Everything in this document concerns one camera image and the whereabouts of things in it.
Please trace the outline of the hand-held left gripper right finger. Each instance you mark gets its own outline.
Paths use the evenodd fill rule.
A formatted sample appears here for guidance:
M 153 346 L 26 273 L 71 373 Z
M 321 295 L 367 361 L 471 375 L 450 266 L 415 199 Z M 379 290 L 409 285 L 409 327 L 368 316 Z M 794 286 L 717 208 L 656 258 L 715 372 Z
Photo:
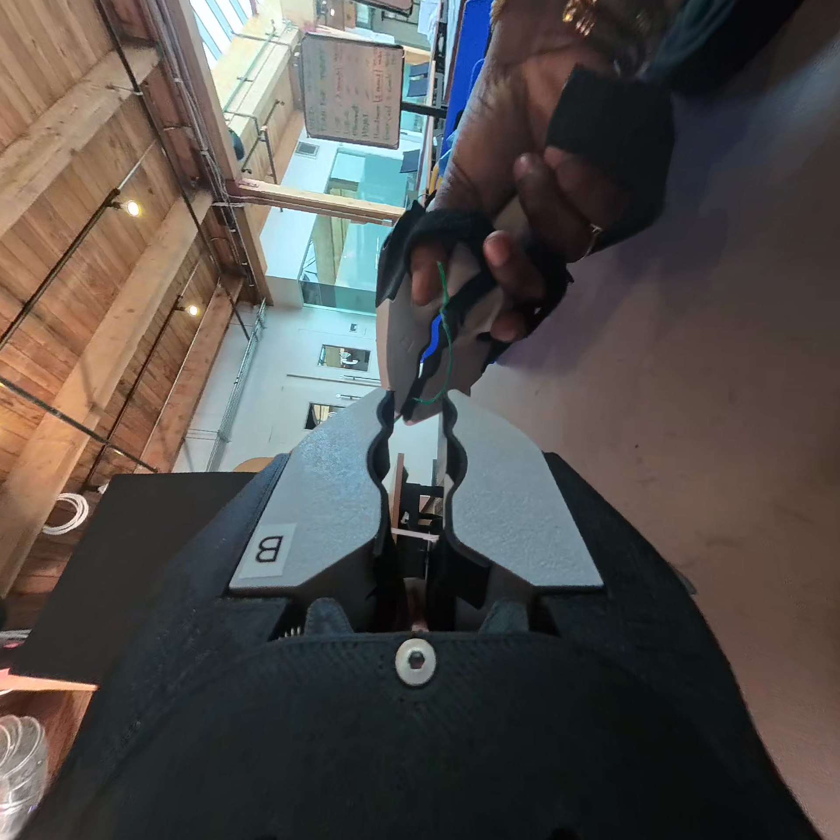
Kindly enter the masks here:
M 431 629 L 475 631 L 497 602 L 531 617 L 544 596 L 604 581 L 543 451 L 459 391 L 442 402 L 443 531 L 427 577 Z

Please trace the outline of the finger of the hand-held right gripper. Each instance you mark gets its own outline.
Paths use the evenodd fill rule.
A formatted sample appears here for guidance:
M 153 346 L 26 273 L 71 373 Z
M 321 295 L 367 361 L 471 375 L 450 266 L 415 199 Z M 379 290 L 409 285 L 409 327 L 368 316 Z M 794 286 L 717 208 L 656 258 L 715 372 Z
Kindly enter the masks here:
M 375 347 L 381 387 L 393 396 L 395 417 L 410 417 L 409 396 L 429 344 L 436 301 L 418 306 L 411 294 L 385 298 L 376 308 Z
M 413 408 L 410 417 L 402 417 L 409 425 L 419 424 L 444 409 L 445 398 L 449 392 L 459 391 L 466 395 L 481 377 L 490 350 L 488 340 L 479 339 L 477 334 L 467 334 L 464 339 L 457 339 L 451 329 L 454 341 L 454 369 L 446 394 L 433 405 L 419 405 L 413 397 L 428 398 L 437 393 L 445 378 L 448 352 L 445 335 L 437 335 L 437 324 L 432 325 L 429 344 L 421 356 L 418 377 L 409 395 L 409 406 Z

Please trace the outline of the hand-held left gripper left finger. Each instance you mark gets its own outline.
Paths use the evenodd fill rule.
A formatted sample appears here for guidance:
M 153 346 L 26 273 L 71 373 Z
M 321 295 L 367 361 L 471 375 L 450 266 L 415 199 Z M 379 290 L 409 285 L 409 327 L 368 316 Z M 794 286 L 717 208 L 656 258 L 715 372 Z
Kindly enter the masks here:
M 389 497 L 394 394 L 377 389 L 312 430 L 289 456 L 228 585 L 302 608 L 336 601 L 361 632 L 398 624 Z

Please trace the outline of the green wire twist tie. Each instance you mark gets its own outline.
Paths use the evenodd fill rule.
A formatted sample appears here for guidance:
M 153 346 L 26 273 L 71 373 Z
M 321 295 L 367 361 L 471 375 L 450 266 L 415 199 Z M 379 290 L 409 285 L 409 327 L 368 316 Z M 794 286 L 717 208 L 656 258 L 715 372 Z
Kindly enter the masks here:
M 437 335 L 442 332 L 446 338 L 448 359 L 443 384 L 440 386 L 437 393 L 428 398 L 422 398 L 420 395 L 413 397 L 413 401 L 419 405 L 433 405 L 446 394 L 454 369 L 454 341 L 448 322 L 448 305 L 450 303 L 450 296 L 448 292 L 445 268 L 440 260 L 437 261 L 437 273 L 440 279 L 443 297 L 438 309 L 438 314 L 436 319 L 433 320 L 433 323 L 437 323 Z

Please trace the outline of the person's right hand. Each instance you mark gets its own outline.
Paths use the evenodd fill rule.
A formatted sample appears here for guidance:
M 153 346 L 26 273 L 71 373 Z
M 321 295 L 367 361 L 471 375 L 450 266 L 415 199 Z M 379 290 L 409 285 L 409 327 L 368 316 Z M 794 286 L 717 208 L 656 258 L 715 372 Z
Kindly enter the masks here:
M 644 47 L 639 2 L 495 2 L 485 64 L 461 120 L 435 208 L 489 218 L 518 196 L 534 242 L 573 263 L 623 215 L 627 195 L 601 171 L 546 145 L 575 68 L 615 76 Z

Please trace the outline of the black board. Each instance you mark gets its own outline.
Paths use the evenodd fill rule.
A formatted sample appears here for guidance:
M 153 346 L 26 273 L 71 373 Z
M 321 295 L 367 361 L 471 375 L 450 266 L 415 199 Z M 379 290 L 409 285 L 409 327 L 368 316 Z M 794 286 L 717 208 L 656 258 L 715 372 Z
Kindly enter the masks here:
M 226 592 L 289 455 L 257 474 L 120 476 L 10 666 L 3 690 L 96 689 L 160 599 Z

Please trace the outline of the clear plastic cups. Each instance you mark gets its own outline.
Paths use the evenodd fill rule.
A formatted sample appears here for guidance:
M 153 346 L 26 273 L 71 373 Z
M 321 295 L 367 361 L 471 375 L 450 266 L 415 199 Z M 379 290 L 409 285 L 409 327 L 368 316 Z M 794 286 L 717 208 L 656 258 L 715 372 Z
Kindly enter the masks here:
M 1 717 L 1 838 L 23 830 L 47 786 L 48 743 L 34 717 Z

